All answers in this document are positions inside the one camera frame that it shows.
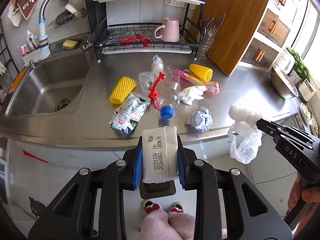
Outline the person's right hand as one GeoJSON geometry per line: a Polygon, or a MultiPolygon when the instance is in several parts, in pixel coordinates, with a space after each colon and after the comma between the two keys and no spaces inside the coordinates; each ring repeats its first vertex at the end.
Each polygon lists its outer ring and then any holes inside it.
{"type": "Polygon", "coordinates": [[[319,186],[314,186],[308,189],[302,190],[301,181],[302,176],[297,173],[297,178],[291,188],[289,199],[287,202],[287,208],[291,211],[298,203],[300,197],[306,202],[311,203],[312,207],[308,211],[308,213],[300,220],[300,223],[293,234],[293,237],[297,237],[299,233],[304,229],[306,224],[312,218],[313,214],[317,209],[319,209],[319,202],[320,202],[320,194],[319,194],[319,186]]]}

